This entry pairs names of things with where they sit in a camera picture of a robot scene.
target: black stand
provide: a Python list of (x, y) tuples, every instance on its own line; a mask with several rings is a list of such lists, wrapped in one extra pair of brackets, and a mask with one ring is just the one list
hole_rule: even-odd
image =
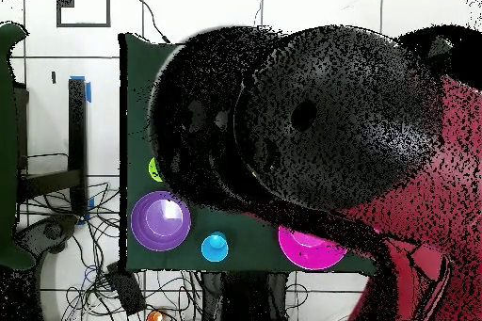
[[(25, 85), (14, 87), (18, 111), (19, 169), (27, 169)], [(69, 80), (69, 165), (64, 171), (41, 175), (21, 175), (17, 202), (22, 203), (40, 195), (70, 189), (72, 211), (83, 216), (87, 208), (87, 133), (86, 86), (84, 80)]]

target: blue tape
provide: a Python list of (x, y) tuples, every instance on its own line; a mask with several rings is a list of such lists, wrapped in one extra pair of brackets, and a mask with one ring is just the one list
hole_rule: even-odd
[[(71, 80), (84, 80), (86, 81), (86, 76), (71, 76)], [(92, 92), (90, 89), (90, 82), (86, 83), (86, 99), (88, 103), (92, 102)]]
[(86, 83), (86, 98), (89, 103), (92, 102), (92, 95), (90, 93), (90, 82)]
[[(92, 209), (93, 207), (95, 207), (94, 199), (90, 198), (88, 200), (88, 208)], [(90, 214), (89, 213), (85, 213), (82, 216), (82, 220), (79, 220), (79, 222), (77, 223), (77, 226), (83, 226), (84, 224), (86, 224), (86, 220), (90, 220)]]

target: orange object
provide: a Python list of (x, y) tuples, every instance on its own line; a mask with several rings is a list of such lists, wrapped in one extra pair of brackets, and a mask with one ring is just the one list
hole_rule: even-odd
[(164, 316), (162, 315), (162, 313), (158, 312), (157, 310), (153, 310), (147, 316), (147, 321), (163, 321), (163, 320), (164, 320)]

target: black bracket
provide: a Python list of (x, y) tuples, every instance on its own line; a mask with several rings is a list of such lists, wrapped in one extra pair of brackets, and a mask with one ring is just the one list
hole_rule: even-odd
[(73, 8), (74, 0), (56, 0), (56, 26), (57, 27), (110, 27), (110, 0), (105, 0), (104, 24), (63, 24), (62, 9)]

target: pink bowl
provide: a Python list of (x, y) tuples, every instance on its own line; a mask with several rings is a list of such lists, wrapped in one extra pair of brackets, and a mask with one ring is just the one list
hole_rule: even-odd
[(292, 232), (279, 227), (278, 239), (284, 255), (305, 270), (323, 270), (340, 262), (346, 249), (313, 235)]

